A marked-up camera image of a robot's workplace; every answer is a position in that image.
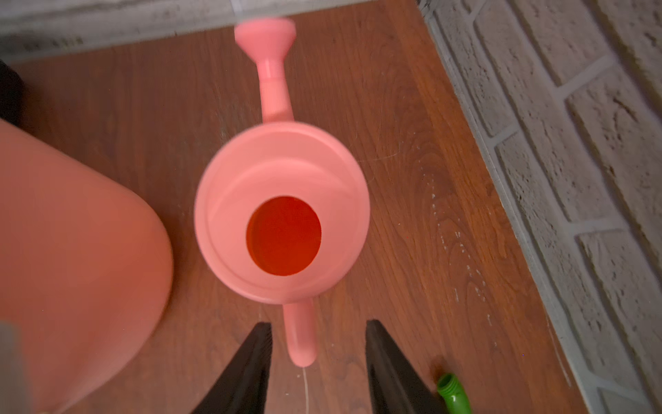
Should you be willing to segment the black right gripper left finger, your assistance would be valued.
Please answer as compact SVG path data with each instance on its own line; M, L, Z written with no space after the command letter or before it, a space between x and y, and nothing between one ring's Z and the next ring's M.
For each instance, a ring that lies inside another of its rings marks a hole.
M272 325L260 322L192 413L264 413L271 360Z

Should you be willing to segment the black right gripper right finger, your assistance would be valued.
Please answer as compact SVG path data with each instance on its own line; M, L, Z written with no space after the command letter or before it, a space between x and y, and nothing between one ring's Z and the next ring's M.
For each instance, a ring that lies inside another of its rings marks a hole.
M446 413L446 405L431 393L377 319L365 328L365 358L372 411L390 413Z

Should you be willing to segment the pink watering can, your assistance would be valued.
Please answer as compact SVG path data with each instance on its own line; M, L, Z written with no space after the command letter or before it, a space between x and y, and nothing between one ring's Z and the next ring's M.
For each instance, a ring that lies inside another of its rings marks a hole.
M236 26L255 63L262 122L225 144L198 186L194 224L211 271L253 301L281 305L292 362L317 359L313 301L347 275L367 239L367 181L334 136L297 122L284 60L297 36L288 18Z

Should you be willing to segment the pink plastic bucket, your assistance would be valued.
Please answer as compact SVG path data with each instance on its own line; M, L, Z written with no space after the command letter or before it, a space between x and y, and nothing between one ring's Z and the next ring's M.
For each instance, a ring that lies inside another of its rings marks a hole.
M138 195L1 124L1 319L17 329L38 412L117 375L170 295L172 247Z

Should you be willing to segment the black plastic tool case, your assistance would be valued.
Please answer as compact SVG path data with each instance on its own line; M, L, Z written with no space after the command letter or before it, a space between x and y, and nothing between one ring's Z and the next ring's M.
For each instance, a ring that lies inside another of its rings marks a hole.
M0 111L1 119L19 125L24 84L19 74L0 62Z

